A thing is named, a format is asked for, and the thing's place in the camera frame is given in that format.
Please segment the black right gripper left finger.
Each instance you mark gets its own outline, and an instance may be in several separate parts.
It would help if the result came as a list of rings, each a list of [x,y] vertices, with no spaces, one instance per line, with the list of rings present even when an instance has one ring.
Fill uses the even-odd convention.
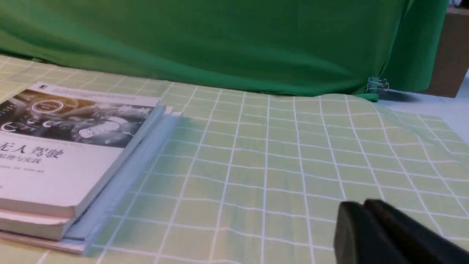
[[[407,264],[375,217],[357,202],[341,202],[334,235],[337,264]]]

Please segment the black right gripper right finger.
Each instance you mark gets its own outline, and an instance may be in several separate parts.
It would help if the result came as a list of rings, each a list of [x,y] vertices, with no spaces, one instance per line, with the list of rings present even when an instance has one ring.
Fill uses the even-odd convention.
[[[467,264],[468,251],[438,235],[394,206],[367,199],[364,206],[412,264]]]

